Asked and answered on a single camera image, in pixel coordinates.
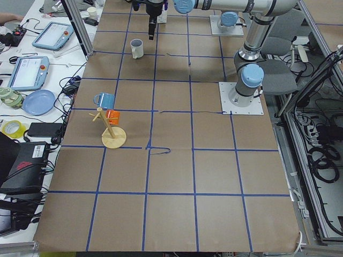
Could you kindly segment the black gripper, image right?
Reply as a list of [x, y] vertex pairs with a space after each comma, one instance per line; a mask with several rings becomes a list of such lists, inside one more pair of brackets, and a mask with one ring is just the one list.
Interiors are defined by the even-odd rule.
[[168, 6], [168, 1], [163, 0], [133, 0], [132, 7], [138, 11], [141, 4], [145, 4], [146, 13], [150, 15], [148, 23], [148, 39], [154, 40], [156, 17], [162, 14], [163, 5]]

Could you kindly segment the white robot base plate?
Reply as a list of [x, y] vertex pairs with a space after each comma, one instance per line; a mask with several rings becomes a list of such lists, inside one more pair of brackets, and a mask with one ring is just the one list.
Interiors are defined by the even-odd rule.
[[211, 33], [213, 36], [243, 37], [242, 25], [239, 25], [240, 19], [235, 26], [225, 26], [221, 23], [221, 16], [210, 15]]
[[219, 82], [222, 112], [228, 115], [263, 115], [260, 94], [256, 88], [252, 96], [241, 96], [236, 92], [235, 82]]

